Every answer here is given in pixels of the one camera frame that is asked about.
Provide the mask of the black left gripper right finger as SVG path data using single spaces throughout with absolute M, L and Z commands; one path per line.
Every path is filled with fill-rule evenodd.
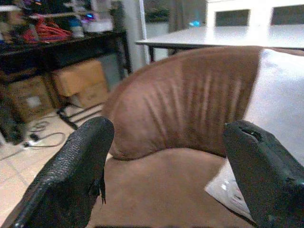
M 225 124 L 224 145 L 238 187 L 260 228 L 304 226 L 304 168 L 275 138 L 253 123 Z

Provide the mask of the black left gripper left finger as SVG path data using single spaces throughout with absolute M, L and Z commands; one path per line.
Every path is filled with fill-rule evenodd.
M 114 125 L 94 117 L 68 137 L 43 166 L 9 215 L 11 228 L 84 228 L 98 197 Z

